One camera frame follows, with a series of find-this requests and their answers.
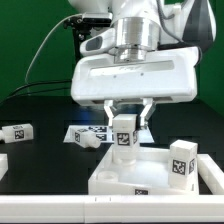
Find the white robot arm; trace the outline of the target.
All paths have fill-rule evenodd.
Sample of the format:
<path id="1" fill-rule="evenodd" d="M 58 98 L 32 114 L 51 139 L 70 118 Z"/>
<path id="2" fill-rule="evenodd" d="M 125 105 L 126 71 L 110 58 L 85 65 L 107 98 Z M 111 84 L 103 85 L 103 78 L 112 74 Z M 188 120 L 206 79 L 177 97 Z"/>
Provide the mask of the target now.
<path id="1" fill-rule="evenodd" d="M 92 37 L 79 47 L 71 96 L 83 106 L 142 104 L 145 127 L 154 106 L 197 95 L 195 66 L 216 37 L 209 0 L 68 0 Z"/>

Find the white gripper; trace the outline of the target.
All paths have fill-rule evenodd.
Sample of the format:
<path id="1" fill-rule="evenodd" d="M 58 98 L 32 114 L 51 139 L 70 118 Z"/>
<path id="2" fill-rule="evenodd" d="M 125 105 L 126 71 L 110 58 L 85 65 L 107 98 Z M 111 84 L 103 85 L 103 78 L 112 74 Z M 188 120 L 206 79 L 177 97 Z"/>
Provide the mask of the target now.
<path id="1" fill-rule="evenodd" d="M 71 96 L 81 105 L 104 103 L 109 127 L 117 110 L 114 101 L 135 104 L 143 100 L 139 125 L 146 129 L 155 102 L 176 103 L 195 98 L 198 58 L 196 47 L 149 52 L 143 62 L 121 64 L 116 64 L 109 54 L 88 56 L 76 65 Z"/>

